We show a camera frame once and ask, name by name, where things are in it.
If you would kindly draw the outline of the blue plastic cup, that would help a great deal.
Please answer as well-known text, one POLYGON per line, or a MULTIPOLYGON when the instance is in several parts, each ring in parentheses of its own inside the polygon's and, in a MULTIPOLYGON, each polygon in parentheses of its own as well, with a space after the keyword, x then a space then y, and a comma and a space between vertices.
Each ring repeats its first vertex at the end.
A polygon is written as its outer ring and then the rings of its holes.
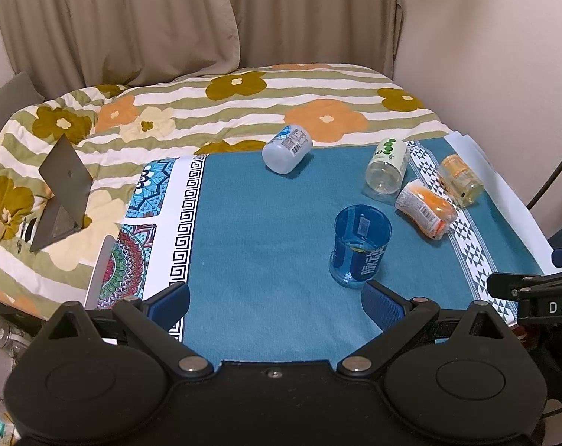
POLYGON ((334 221, 334 248, 329 260, 332 278, 357 289, 374 278, 392 237, 392 224, 376 207, 347 206, 334 221))

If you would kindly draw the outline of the orange cartoon label cup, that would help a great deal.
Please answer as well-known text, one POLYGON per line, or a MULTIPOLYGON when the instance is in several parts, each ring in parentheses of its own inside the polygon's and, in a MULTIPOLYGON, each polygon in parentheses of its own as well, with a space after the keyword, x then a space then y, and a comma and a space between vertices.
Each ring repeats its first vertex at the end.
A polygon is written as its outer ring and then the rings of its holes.
POLYGON ((420 179, 408 182, 394 205, 430 240, 441 240, 458 216, 453 204, 426 187, 420 179))

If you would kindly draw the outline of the yellow orange label cup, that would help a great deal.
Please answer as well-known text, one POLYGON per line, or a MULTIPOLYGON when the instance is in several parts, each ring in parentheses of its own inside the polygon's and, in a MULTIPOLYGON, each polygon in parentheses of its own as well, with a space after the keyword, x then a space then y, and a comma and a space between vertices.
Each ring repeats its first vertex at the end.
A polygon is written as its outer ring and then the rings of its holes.
POLYGON ((475 204, 484 190, 482 181, 458 154, 441 161, 438 176, 446 192, 461 207, 475 204))

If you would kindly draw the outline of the clear cup green label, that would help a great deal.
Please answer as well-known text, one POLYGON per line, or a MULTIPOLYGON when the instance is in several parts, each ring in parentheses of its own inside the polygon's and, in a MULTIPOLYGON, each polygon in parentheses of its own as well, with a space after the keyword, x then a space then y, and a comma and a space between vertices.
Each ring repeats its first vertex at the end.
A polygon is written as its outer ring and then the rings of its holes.
POLYGON ((408 146, 387 137, 377 144, 364 172, 364 192, 377 200, 390 200, 401 191, 408 166, 408 146))

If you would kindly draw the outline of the teal patterned table cloth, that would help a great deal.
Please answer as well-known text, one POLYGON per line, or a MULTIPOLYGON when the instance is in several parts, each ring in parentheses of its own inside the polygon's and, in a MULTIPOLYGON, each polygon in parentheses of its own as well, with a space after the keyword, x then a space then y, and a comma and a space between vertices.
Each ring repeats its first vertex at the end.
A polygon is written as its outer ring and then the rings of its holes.
POLYGON ((460 152, 487 181, 439 240, 364 193, 373 152, 317 149, 288 175, 268 170, 257 152, 147 163, 118 237, 101 250, 88 305, 148 299, 182 283, 166 322, 213 363, 339 361, 399 316, 394 305, 370 304, 367 278, 463 309, 488 299, 494 272, 554 270, 536 222, 468 137, 409 146, 407 180, 439 192, 438 162, 460 152))

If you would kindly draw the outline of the grey open laptop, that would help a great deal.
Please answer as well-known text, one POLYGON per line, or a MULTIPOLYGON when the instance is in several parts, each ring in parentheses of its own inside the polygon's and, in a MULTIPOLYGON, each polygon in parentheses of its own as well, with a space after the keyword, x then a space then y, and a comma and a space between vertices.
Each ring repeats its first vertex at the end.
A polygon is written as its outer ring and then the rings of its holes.
POLYGON ((71 143, 62 135, 39 167, 50 191, 31 243, 38 252, 83 228, 92 179, 71 143))

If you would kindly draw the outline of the floral striped duvet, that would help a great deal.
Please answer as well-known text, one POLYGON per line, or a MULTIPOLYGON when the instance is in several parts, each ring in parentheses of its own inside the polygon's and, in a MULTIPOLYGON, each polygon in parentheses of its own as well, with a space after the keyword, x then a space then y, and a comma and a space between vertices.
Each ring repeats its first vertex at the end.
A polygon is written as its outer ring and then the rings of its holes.
POLYGON ((319 148, 448 131, 413 94, 360 65, 272 65, 138 88, 97 85, 24 107, 0 131, 0 301, 45 319, 61 303, 83 300, 101 245, 118 234, 147 163, 255 150, 287 124, 302 126, 319 148), (38 169, 59 138, 94 182, 83 229, 35 253, 30 243, 51 194, 38 169))

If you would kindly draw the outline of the beige curtain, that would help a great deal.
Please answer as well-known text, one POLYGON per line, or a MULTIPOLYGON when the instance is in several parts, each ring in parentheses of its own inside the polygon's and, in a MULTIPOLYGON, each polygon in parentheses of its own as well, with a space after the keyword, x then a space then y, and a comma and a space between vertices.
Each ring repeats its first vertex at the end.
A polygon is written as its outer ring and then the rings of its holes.
POLYGON ((48 98, 261 65, 391 75, 401 28, 400 0, 0 0, 12 68, 48 98))

